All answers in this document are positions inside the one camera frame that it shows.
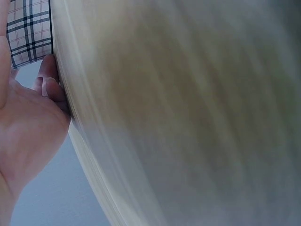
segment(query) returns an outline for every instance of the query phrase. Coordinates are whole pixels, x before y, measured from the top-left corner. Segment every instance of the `palm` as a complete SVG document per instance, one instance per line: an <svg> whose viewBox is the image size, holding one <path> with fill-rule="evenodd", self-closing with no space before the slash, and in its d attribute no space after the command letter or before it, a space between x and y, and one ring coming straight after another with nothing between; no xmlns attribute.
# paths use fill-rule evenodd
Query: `palm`
<svg viewBox="0 0 301 226"><path fill-rule="evenodd" d="M52 56L44 59L34 90L10 78L0 109L0 172L14 194L51 160L66 137L70 118Z"/></svg>

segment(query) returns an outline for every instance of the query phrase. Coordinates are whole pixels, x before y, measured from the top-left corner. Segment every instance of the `plaid fabric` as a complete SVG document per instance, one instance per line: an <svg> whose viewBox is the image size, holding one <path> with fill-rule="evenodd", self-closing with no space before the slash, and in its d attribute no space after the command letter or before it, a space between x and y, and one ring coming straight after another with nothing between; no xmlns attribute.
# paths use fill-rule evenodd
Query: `plaid fabric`
<svg viewBox="0 0 301 226"><path fill-rule="evenodd" d="M19 68L52 52L48 0L11 0L7 39L12 67Z"/></svg>

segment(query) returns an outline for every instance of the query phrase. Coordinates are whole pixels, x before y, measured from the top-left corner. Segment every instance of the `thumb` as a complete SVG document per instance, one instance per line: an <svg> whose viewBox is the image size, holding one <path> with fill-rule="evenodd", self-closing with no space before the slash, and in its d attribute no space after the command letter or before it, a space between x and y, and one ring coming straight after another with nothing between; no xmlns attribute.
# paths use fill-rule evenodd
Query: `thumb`
<svg viewBox="0 0 301 226"><path fill-rule="evenodd" d="M8 96L8 84L11 69L10 48L5 36L0 36L0 109Z"/></svg>

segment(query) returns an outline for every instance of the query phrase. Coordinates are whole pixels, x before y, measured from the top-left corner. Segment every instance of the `skin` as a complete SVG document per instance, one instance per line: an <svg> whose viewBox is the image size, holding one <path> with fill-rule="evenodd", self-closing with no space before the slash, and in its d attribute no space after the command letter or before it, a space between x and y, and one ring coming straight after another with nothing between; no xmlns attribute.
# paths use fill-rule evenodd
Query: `skin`
<svg viewBox="0 0 301 226"><path fill-rule="evenodd" d="M32 89L16 80L6 39L10 0L0 0L0 226L9 225L19 194L53 158L70 116L53 55L43 59Z"/></svg>

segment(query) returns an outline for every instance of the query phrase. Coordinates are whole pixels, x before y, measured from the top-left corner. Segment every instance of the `fingernail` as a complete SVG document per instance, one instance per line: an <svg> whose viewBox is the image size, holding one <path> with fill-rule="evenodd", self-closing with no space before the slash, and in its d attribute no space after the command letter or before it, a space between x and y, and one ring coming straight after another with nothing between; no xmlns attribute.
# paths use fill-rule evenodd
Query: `fingernail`
<svg viewBox="0 0 301 226"><path fill-rule="evenodd" d="M49 81L55 81L57 83L57 81L52 77L46 78L46 82L49 82Z"/></svg>

